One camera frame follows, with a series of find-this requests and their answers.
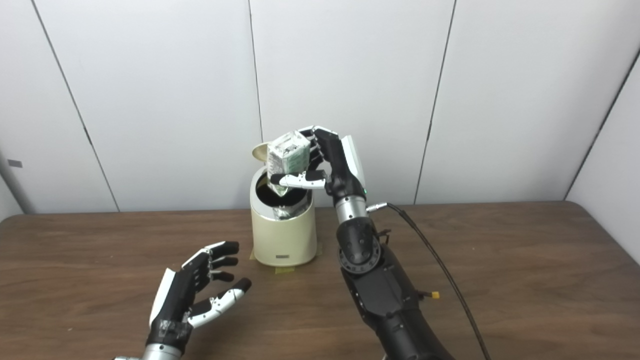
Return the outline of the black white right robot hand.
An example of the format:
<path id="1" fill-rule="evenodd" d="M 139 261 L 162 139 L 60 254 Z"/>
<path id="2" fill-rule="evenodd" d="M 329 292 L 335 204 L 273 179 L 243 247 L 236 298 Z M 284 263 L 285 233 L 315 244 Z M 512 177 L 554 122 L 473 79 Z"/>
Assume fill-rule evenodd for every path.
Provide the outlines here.
<path id="1" fill-rule="evenodd" d="M 322 126 L 297 132 L 310 141 L 310 164 L 304 171 L 268 175 L 270 184 L 293 189 L 324 189 L 336 204 L 343 198 L 366 199 L 365 180 L 352 137 Z"/>

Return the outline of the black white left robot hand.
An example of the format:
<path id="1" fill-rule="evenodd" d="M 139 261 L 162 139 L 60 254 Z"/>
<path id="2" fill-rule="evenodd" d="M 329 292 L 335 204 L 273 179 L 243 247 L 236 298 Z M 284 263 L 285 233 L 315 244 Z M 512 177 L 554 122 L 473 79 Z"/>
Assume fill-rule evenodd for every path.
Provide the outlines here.
<path id="1" fill-rule="evenodd" d="M 221 268 L 236 266 L 239 250 L 237 241 L 208 244 L 178 271 L 165 269 L 151 306 L 144 360 L 180 360 L 194 330 L 222 316 L 249 291 L 252 281 L 244 277 L 213 297 L 195 300 L 211 282 L 234 280 Z"/>

